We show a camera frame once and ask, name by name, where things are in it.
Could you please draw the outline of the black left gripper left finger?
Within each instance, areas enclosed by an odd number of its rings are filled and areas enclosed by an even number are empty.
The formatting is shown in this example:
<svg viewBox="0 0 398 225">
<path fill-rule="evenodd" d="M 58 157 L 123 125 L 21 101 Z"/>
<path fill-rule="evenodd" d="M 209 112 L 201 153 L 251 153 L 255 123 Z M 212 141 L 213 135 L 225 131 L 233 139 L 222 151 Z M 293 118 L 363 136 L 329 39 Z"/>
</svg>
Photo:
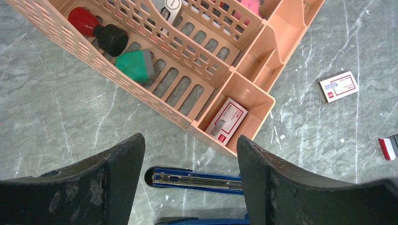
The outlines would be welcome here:
<svg viewBox="0 0 398 225">
<path fill-rule="evenodd" d="M 3 225 L 126 225 L 145 154 L 141 133 L 74 164 L 0 182 Z"/>
</svg>

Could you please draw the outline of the blue metal stapler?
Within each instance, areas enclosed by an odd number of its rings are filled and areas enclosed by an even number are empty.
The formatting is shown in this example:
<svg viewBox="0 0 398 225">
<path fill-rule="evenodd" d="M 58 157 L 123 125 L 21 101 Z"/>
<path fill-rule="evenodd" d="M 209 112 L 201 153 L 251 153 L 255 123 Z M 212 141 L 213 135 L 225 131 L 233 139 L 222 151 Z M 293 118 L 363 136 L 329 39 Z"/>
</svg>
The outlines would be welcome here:
<svg viewBox="0 0 398 225">
<path fill-rule="evenodd" d="M 153 166 L 144 174 L 145 183 L 153 188 L 192 189 L 219 194 L 243 195 L 240 176 L 195 172 L 173 167 Z M 157 225 L 249 225 L 248 214 L 243 219 L 198 217 L 161 217 Z"/>
</svg>

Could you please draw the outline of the small staple box sleeve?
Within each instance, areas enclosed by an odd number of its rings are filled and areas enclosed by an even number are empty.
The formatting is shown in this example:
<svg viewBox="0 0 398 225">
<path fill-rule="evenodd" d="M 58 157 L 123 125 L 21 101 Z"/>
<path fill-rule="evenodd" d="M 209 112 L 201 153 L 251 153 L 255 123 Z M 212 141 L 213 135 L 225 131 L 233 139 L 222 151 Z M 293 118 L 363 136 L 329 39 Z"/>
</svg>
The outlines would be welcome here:
<svg viewBox="0 0 398 225">
<path fill-rule="evenodd" d="M 359 91 L 359 86 L 350 70 L 340 71 L 320 79 L 316 86 L 324 103 L 332 103 Z"/>
</svg>

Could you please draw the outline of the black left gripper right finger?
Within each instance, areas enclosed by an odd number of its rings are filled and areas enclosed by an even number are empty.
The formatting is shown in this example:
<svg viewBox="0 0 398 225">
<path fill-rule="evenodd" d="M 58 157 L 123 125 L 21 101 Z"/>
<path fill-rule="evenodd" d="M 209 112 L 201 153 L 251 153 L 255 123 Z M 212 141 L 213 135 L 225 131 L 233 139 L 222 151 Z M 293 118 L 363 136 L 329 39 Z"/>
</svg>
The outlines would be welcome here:
<svg viewBox="0 0 398 225">
<path fill-rule="evenodd" d="M 324 177 L 237 141 L 243 193 L 252 225 L 395 225 L 398 180 L 354 184 Z"/>
</svg>

